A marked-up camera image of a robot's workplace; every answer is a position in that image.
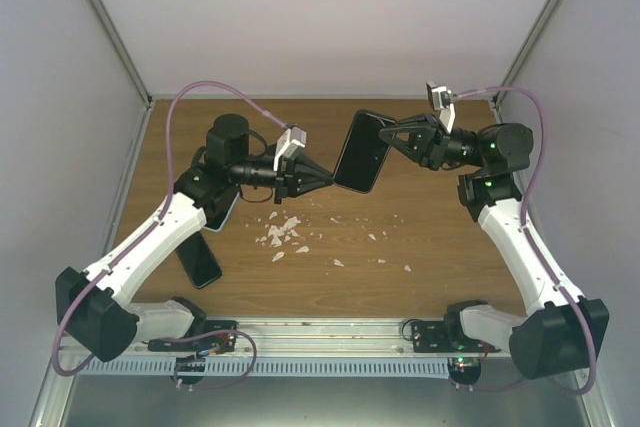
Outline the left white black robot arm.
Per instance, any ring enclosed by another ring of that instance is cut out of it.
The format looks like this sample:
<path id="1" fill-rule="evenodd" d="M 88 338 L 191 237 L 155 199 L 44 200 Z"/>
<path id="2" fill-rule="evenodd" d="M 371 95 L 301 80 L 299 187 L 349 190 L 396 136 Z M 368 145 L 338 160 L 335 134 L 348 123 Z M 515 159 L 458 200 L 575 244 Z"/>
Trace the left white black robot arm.
<path id="1" fill-rule="evenodd" d="M 205 313 L 184 298 L 136 303 L 151 273 L 174 251 L 196 252 L 201 230 L 219 231 L 243 186 L 271 189 L 274 200 L 295 198 L 332 183 L 330 171 L 302 150 L 306 134 L 285 131 L 260 155 L 249 152 L 255 137 L 237 114 L 215 119 L 206 143 L 158 209 L 110 253 L 82 271 L 66 268 L 56 279 L 57 321 L 102 362 L 136 342 L 172 339 L 185 351 L 203 345 Z"/>

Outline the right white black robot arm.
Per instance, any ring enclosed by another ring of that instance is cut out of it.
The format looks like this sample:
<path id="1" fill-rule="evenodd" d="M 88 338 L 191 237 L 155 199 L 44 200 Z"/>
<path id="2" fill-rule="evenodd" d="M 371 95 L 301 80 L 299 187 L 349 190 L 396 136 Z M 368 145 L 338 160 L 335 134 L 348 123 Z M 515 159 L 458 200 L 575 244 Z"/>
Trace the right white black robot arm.
<path id="1" fill-rule="evenodd" d="M 570 281 L 528 218 L 514 174 L 530 164 L 532 131 L 519 123 L 446 129 L 424 115 L 384 127 L 379 137 L 421 167 L 474 167 L 458 178 L 460 203 L 497 248 L 522 297 L 523 317 L 479 300 L 449 306 L 447 347 L 464 352 L 484 342 L 509 354 L 526 379 L 586 369 L 592 384 L 609 311 Z"/>

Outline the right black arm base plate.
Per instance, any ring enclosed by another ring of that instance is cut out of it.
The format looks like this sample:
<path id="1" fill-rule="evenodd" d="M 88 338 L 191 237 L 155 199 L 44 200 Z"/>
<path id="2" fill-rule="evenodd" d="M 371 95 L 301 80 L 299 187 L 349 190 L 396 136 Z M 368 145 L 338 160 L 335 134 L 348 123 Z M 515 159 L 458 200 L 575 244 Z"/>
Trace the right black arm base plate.
<path id="1" fill-rule="evenodd" d="M 401 337 L 410 342 L 415 353 L 484 354 L 498 349 L 480 340 L 462 334 L 451 334 L 442 319 L 428 320 L 409 318 L 399 327 Z"/>

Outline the black phone case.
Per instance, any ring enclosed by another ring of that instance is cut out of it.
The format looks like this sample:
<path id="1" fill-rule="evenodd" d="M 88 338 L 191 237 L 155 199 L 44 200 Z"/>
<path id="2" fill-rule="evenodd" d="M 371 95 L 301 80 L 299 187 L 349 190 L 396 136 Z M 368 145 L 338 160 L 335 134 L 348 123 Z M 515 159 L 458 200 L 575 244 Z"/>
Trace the black phone case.
<path id="1" fill-rule="evenodd" d="M 395 123 L 391 117 L 369 110 L 358 110 L 334 168 L 333 183 L 358 193 L 369 193 L 390 149 L 379 133 Z"/>

